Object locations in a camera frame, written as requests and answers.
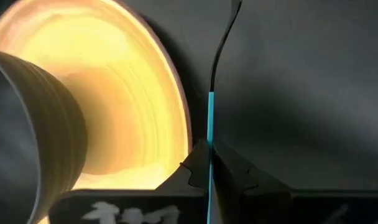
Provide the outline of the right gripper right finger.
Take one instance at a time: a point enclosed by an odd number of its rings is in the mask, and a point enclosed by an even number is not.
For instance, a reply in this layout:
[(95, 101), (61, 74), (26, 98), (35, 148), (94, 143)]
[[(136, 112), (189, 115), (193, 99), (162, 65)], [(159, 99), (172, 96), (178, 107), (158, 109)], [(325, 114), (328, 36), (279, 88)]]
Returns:
[(378, 190), (300, 190), (216, 146), (213, 178), (223, 223), (378, 223)]

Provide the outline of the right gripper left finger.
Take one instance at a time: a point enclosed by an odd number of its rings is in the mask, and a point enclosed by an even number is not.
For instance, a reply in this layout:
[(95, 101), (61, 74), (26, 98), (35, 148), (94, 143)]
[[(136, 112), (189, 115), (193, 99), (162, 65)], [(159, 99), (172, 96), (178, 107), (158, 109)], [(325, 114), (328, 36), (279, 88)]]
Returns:
[(210, 149), (198, 141), (155, 190), (74, 190), (49, 211), (51, 224), (208, 224)]

